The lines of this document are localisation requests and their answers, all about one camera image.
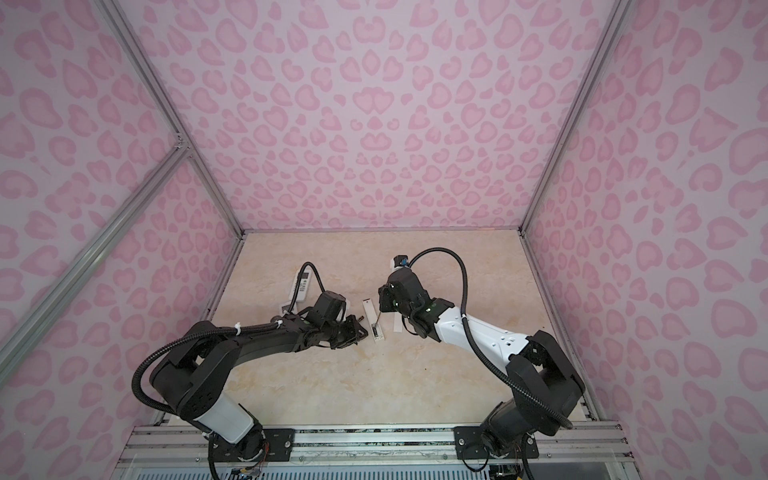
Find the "white battery cover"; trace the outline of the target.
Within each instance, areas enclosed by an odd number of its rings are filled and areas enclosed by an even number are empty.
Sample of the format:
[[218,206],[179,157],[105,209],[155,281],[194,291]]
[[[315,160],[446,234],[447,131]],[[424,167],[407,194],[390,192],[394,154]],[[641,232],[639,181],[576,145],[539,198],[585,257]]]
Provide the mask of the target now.
[[393,316],[393,332],[394,333],[403,332],[402,316],[400,314],[395,314]]

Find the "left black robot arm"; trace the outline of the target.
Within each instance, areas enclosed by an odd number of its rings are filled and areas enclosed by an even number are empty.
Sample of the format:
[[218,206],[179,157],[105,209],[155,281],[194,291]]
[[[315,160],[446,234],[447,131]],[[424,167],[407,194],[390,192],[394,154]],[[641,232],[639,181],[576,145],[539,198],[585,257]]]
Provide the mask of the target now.
[[208,441],[211,464],[266,460],[269,440],[264,427],[225,391],[232,371],[273,355],[345,349],[368,335],[360,319],[348,313],[341,294],[322,288],[312,305],[299,307],[306,292],[303,281],[318,275],[313,263],[304,263],[287,305],[267,323],[233,327],[195,323],[182,337],[141,361],[131,380],[134,397],[200,430]]

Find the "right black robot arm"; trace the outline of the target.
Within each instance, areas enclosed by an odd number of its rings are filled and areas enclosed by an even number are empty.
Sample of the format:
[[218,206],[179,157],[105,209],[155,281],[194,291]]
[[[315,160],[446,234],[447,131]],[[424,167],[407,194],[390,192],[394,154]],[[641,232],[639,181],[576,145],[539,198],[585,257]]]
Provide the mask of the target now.
[[[447,254],[457,262],[458,304],[429,294],[413,271],[416,261],[431,253]],[[468,293],[468,272],[460,256],[448,248],[432,247],[414,258],[393,258],[392,272],[378,289],[379,309],[400,314],[421,338],[474,354],[510,388],[512,398],[494,407],[480,424],[480,442],[490,456],[520,456],[531,435],[553,436],[572,429],[569,416],[585,393],[585,384],[555,337],[543,330],[531,335],[511,332],[469,315]]]

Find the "long slim white remote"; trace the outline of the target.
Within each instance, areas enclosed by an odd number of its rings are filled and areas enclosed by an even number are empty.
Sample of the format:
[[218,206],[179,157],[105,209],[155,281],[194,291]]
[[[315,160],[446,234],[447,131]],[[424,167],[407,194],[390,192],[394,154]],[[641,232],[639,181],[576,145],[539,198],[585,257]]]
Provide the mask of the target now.
[[381,327],[382,335],[380,335],[380,336],[375,336],[373,331],[372,331],[371,323],[373,322],[373,320],[375,318],[375,314],[378,312],[376,307],[374,306],[373,301],[370,298],[364,299],[362,301],[362,306],[363,306],[363,311],[364,311],[365,319],[368,321],[368,324],[369,324],[369,327],[370,327],[370,333],[371,333],[374,341],[375,342],[383,341],[385,339],[385,335],[384,335],[382,327]]

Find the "orange handled screwdriver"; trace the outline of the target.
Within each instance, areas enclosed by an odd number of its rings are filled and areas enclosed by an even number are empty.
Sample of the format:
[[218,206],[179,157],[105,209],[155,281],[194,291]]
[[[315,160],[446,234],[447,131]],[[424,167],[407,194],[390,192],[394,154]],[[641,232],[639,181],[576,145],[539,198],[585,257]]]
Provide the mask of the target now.
[[381,329],[381,326],[380,326],[380,316],[381,316],[381,313],[377,312],[375,314],[375,318],[374,318],[373,322],[371,323],[372,331],[373,331],[375,336],[382,335],[382,329]]

